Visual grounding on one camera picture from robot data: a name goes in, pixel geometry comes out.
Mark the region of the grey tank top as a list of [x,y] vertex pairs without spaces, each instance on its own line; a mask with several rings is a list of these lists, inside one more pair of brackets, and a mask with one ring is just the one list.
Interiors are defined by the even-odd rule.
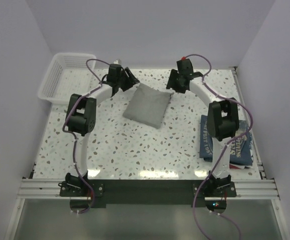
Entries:
[[123,117],[159,129],[171,97],[170,92],[159,91],[141,83]]

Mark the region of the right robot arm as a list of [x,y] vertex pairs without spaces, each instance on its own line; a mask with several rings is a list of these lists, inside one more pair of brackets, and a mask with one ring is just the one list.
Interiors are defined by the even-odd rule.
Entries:
[[190,91],[208,107],[207,133],[213,140],[213,160],[207,190],[217,197],[231,183],[229,141],[239,129],[239,115],[235,98],[218,94],[206,84],[205,76],[194,72],[190,59],[183,57],[177,61],[177,69],[171,70],[166,88],[181,94]]

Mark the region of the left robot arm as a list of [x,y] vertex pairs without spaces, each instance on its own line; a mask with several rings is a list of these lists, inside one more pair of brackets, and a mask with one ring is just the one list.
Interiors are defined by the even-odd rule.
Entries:
[[138,83],[139,80],[129,68],[113,63],[109,65],[108,73],[96,88],[87,93],[71,95],[62,130],[74,137],[72,169],[67,173],[65,180],[77,196],[88,192],[87,148],[90,134],[96,124],[97,107],[119,90],[125,92]]

